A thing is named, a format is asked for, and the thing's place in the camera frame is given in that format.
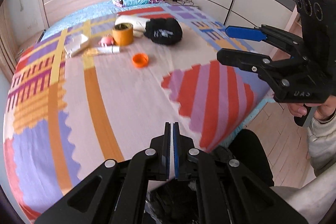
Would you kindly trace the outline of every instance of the black bag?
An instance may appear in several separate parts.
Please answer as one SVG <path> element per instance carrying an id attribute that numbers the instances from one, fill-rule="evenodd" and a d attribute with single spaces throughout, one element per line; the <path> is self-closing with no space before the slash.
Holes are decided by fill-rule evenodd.
<path id="1" fill-rule="evenodd" d="M 151 19 L 146 23 L 144 35 L 154 43 L 169 46 L 182 39 L 182 28 L 174 18 Z"/>
<path id="2" fill-rule="evenodd" d="M 146 212 L 160 224 L 199 224 L 196 191 L 188 184 L 173 179 L 147 193 Z"/>

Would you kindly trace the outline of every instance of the pink toy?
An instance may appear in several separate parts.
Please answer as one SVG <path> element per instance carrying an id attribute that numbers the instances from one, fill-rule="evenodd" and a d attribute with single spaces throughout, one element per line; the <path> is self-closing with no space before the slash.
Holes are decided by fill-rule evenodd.
<path id="1" fill-rule="evenodd" d="M 101 40 L 99 41 L 99 45 L 102 47 L 114 45 L 113 36 L 107 35 L 105 37 L 102 37 Z"/>

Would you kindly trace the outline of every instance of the wooden floor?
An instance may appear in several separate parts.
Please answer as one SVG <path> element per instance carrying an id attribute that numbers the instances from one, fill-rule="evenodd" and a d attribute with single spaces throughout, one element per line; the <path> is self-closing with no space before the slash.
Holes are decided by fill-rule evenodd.
<path id="1" fill-rule="evenodd" d="M 287 105 L 267 103 L 247 128 L 265 149 L 275 186 L 301 188 L 310 164 L 307 131 L 295 124 Z"/>

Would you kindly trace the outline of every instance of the screw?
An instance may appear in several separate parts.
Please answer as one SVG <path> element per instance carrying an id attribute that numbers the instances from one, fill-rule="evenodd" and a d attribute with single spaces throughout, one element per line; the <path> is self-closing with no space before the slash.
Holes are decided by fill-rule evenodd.
<path id="1" fill-rule="evenodd" d="M 290 86 L 289 82 L 287 79 L 282 79 L 281 80 L 281 83 L 284 85 L 284 86 Z"/>
<path id="2" fill-rule="evenodd" d="M 238 167 L 239 166 L 239 160 L 232 159 L 232 160 L 229 161 L 229 165 L 231 167 Z"/>
<path id="3" fill-rule="evenodd" d="M 111 168 L 116 164 L 116 162 L 114 160 L 107 160 L 104 165 L 106 168 Z"/>
<path id="4" fill-rule="evenodd" d="M 191 148 L 189 149 L 189 154 L 192 156 L 196 156 L 200 153 L 200 151 L 197 148 Z"/>
<path id="5" fill-rule="evenodd" d="M 156 151 L 153 148 L 148 148 L 148 149 L 145 150 L 145 154 L 147 156 L 153 156 L 153 155 L 155 155 L 155 153 L 156 153 Z"/>

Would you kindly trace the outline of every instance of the tape roll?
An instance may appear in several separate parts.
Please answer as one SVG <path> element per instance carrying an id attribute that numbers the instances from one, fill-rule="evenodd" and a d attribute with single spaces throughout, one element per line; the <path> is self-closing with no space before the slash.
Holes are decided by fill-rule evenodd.
<path id="1" fill-rule="evenodd" d="M 131 23 L 120 23 L 112 29 L 113 38 L 117 46 L 127 46 L 133 42 L 133 25 Z"/>
<path id="2" fill-rule="evenodd" d="M 143 17 L 135 17 L 135 16 L 126 16 L 122 15 L 119 16 L 115 20 L 115 24 L 120 24 L 120 23 L 131 23 L 133 24 L 133 29 L 139 32 L 145 32 L 146 31 L 146 23 L 150 21 L 148 18 L 143 18 Z"/>

